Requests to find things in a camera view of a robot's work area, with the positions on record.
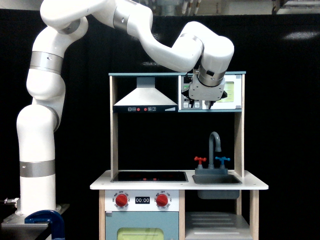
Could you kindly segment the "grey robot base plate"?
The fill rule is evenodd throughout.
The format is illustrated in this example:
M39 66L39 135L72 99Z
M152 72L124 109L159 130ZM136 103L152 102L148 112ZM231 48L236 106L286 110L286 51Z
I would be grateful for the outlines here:
M55 211L58 212L60 215L62 215L68 208L70 207L70 204L68 203L61 203L57 204L55 207ZM1 226L3 228L47 228L49 226L48 223L27 223L25 224L25 218L27 217L26 214L23 214L21 210L18 208L15 210L15 212L8 217L6 217L3 222L1 223Z

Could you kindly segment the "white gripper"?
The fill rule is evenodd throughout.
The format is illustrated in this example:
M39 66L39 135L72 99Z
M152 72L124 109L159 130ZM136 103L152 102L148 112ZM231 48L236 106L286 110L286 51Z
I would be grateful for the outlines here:
M204 101L205 108L210 110L215 102L228 96L228 94L224 91L224 88L225 78L222 79L219 85L205 86L200 82L198 76L193 74L189 86L187 88L182 88L181 93L190 99L190 108L194 107L194 100L199 100Z

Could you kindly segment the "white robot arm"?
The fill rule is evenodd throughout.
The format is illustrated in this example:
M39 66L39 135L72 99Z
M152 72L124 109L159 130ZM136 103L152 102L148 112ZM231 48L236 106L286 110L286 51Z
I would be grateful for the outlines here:
M19 145L20 212L30 215L56 208L55 139L61 124L66 89L79 100L94 95L89 80L104 76L87 64L92 54L80 52L80 62L67 49L83 38L89 27L88 16L100 23L125 31L141 43L146 54L159 65L176 72L189 72L199 64L197 98L215 100L214 90L222 85L234 54L233 43L199 22L188 22L173 46L158 42L152 32L153 12L132 0L45 0L40 15L46 27L36 37L26 78L32 102L18 114L16 129Z

